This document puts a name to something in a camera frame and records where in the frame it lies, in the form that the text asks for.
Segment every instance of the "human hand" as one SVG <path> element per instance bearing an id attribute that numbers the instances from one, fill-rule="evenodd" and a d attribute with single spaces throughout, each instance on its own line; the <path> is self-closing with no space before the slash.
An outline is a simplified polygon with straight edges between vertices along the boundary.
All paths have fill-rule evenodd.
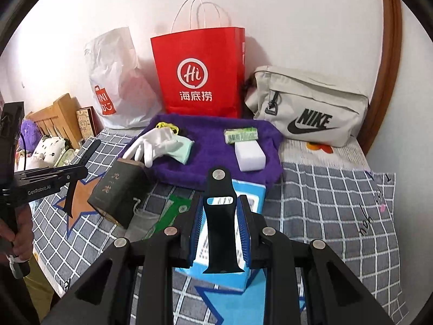
<path id="1" fill-rule="evenodd" d="M 13 244 L 12 252 L 21 260 L 29 260 L 33 254 L 32 211 L 28 204 L 16 209 L 18 232 L 15 234 L 0 219 L 0 236 Z M 7 261 L 4 254 L 0 255 L 0 262 Z"/>

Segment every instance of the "orange star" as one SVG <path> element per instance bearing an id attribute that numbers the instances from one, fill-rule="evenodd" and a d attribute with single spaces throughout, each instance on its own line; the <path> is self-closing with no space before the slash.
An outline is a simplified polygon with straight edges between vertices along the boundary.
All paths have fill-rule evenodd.
<path id="1" fill-rule="evenodd" d="M 74 198 L 72 200 L 72 217 L 69 217 L 66 215 L 67 219 L 67 237 L 69 237 L 69 234 L 72 231 L 72 228 L 75 226 L 77 221 L 80 219 L 82 215 L 91 215 L 91 214 L 97 214 L 97 212 L 92 208 L 92 206 L 87 203 L 87 200 L 89 199 L 90 195 L 93 192 L 93 189 L 100 181 L 101 176 L 98 176 L 91 181 L 83 182 L 82 180 L 79 180 L 77 182 L 77 186 L 75 187 L 74 192 Z M 64 202 L 65 202 L 66 196 L 62 199 L 60 199 L 55 206 L 59 209 L 64 208 Z"/>

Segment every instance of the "zipper pull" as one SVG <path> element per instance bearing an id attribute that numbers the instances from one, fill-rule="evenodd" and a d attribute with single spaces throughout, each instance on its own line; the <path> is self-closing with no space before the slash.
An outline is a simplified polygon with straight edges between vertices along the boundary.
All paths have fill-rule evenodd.
<path id="1" fill-rule="evenodd" d="M 268 107 L 265 109 L 265 113 L 267 113 L 268 115 L 276 116 L 278 113 L 278 94 L 278 91 L 274 92 L 274 97 L 271 101 L 269 101 Z"/>

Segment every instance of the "uniqlo logo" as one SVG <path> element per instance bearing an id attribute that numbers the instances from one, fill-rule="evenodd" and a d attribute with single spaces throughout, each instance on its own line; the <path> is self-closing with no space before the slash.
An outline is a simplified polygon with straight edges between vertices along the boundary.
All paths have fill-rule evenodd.
<path id="1" fill-rule="evenodd" d="M 99 86 L 95 86 L 95 93 L 98 97 L 99 104 L 101 105 L 102 114 L 103 115 L 114 115 L 116 113 L 116 109 L 107 94 L 105 88 L 100 89 Z"/>
<path id="2" fill-rule="evenodd" d="M 179 81 L 189 89 L 199 89 L 207 82 L 207 68 L 196 58 L 187 58 L 178 66 Z"/>

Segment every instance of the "haidilao logo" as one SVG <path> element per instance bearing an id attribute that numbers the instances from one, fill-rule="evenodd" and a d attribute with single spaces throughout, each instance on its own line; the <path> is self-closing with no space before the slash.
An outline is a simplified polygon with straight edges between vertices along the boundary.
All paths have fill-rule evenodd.
<path id="1" fill-rule="evenodd" d="M 178 66 L 179 81 L 189 89 L 199 89 L 207 82 L 207 68 L 196 58 L 187 58 Z"/>

